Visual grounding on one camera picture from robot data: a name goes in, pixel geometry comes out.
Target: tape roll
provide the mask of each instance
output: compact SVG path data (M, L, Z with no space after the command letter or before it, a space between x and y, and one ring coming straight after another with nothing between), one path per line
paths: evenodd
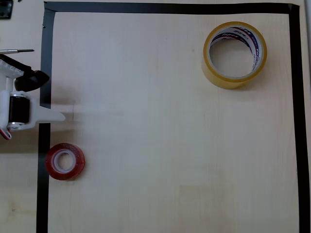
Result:
M215 43L223 39L240 40L251 50L254 62L249 74L233 77L222 74L215 68L209 51ZM266 60L267 45L260 32L247 23L233 21L219 25L208 35L203 48L202 70L214 85L225 89L234 89L254 78L262 70Z
M59 165L59 158L63 154L69 154L72 157L72 165L68 169L63 169ZM51 177L57 180L70 180L78 176L86 162L83 152L75 145L69 143L60 143L53 146L47 153L45 165Z

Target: metal screwdriver shaft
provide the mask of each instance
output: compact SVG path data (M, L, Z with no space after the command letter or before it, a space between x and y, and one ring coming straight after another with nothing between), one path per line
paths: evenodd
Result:
M34 50L0 50L0 54L18 53L18 52L33 52Z

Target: light wood surface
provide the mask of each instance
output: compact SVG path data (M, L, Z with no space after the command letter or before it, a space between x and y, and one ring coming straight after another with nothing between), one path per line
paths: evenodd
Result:
M0 48L35 49L11 55L34 69L43 11L24 0L0 21ZM268 60L254 82L228 91L209 83L200 59L208 33L233 20L263 34ZM51 145L79 145L87 164L73 182L50 179L49 232L297 232L289 43L287 15L56 13L52 101L67 121L53 126ZM37 129L0 151L0 231L35 232Z

